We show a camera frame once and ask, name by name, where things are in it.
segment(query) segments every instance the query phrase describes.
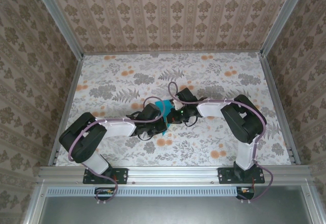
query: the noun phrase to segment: black bracket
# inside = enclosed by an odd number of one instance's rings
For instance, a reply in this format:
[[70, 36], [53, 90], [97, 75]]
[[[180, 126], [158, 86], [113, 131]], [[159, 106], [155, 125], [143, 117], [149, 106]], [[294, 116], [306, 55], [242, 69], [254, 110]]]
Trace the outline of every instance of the black bracket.
[[[110, 177], [118, 184], [127, 184], [128, 168], [112, 168]], [[102, 177], [97, 177], [88, 169], [84, 172], [83, 184], [113, 184], [110, 180]]]
[[244, 171], [240, 169], [236, 163], [234, 167], [218, 168], [218, 177], [220, 184], [252, 184], [265, 183], [263, 170], [256, 165]]

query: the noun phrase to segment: gray leaf pattern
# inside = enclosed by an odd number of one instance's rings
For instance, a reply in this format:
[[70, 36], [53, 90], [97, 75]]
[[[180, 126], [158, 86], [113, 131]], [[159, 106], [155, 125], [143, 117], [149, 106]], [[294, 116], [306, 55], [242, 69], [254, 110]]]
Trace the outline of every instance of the gray leaf pattern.
[[[244, 71], [242, 66], [247, 63], [253, 68]], [[189, 88], [198, 98], [249, 97], [268, 122], [266, 135], [257, 147], [257, 159], [267, 165], [290, 163], [270, 95], [258, 92], [268, 92], [268, 87], [262, 82], [264, 74], [255, 53], [85, 56], [81, 72], [67, 126], [87, 111], [102, 118], [122, 118], [141, 111], [149, 96], [170, 99], [167, 85], [176, 81], [179, 91]], [[0, 112], [4, 123], [14, 123], [16, 118], [8, 109]], [[42, 141], [49, 144], [46, 137]], [[198, 118], [189, 128], [170, 125], [164, 135], [149, 141], [105, 135], [98, 151], [119, 166], [232, 165], [237, 143], [224, 119], [207, 117]], [[68, 161], [66, 150], [61, 148], [57, 165], [77, 164]]]

